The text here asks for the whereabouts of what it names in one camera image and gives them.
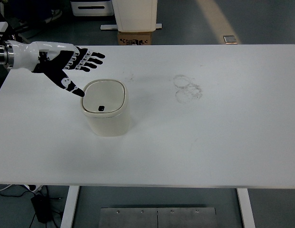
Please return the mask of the white and black robot palm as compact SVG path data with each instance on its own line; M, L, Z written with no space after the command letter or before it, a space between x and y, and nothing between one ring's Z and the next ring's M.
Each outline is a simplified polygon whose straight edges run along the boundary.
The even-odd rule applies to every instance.
M103 64L105 55L99 52L94 52L87 48L75 47L73 44L37 41L30 44L24 44L10 40L9 45L12 47L13 64L10 64L12 69L24 68L33 71L39 63L39 54L46 53L49 60L53 60L62 51L70 51L71 55L76 53L64 67L65 70L82 70L89 72L90 69L96 69L97 65ZM67 90L75 95L84 97L85 93L78 88L73 81L67 76L64 71L57 71L51 76L51 81L58 87Z

